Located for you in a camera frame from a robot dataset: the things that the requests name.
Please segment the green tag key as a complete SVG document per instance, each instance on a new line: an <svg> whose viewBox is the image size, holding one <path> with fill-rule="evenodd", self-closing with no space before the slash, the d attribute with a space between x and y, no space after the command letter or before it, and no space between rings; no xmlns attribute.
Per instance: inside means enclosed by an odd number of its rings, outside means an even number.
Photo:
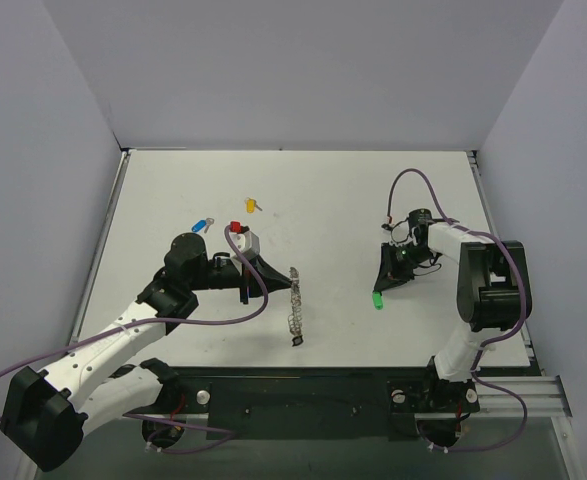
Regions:
<svg viewBox="0 0 587 480"><path fill-rule="evenodd" d="M382 294L380 292L372 293L372 301L376 310L382 310L384 307Z"/></svg>

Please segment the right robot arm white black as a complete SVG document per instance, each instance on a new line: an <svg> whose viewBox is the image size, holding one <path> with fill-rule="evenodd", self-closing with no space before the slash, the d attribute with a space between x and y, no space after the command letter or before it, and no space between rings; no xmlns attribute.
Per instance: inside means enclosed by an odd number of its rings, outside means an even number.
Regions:
<svg viewBox="0 0 587 480"><path fill-rule="evenodd" d="M486 348L513 337L530 316L525 248L454 220L435 219L428 209L410 212L403 222L407 237L381 244L373 302L381 309L385 291L415 280L420 270L436 267L442 258L457 265L460 323L429 361L430 378L419 386L422 402L441 409L455 398L456 388L472 380Z"/></svg>

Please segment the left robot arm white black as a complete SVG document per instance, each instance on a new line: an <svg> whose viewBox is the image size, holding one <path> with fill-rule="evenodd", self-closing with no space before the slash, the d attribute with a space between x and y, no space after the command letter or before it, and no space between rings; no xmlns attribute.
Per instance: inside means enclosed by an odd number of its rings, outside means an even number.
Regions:
<svg viewBox="0 0 587 480"><path fill-rule="evenodd" d="M213 256L199 234L177 236L152 281L106 329L40 370L24 366L13 375L0 430L40 470L61 466L85 436L118 417L147 406L166 412L179 405L180 377L162 361L114 374L178 325L194 324L197 292L236 289L247 303L291 288L291 280L261 257L249 228L231 223L224 236L231 250Z"/></svg>

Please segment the metal disc with keyrings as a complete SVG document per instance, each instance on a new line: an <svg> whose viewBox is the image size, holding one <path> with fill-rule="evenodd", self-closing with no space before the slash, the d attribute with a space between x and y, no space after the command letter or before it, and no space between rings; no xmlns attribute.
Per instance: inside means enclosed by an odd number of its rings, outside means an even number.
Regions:
<svg viewBox="0 0 587 480"><path fill-rule="evenodd" d="M289 269L290 276L290 304L291 312L288 316L288 328L292 339L296 336L302 336L302 298L300 290L299 271L295 267Z"/></svg>

